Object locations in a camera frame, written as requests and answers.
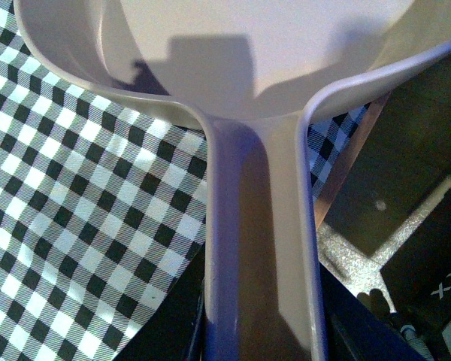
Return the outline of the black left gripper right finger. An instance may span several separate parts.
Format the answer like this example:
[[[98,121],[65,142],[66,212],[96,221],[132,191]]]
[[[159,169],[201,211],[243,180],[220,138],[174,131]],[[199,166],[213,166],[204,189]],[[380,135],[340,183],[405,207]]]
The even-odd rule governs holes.
[[[423,360],[325,266],[320,267],[329,360]]]

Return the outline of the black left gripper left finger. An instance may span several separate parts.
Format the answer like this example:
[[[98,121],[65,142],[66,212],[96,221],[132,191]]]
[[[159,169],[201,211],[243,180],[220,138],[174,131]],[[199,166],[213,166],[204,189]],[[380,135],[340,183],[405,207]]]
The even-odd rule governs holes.
[[[119,360],[200,360],[204,318],[200,246],[155,314],[119,352]]]

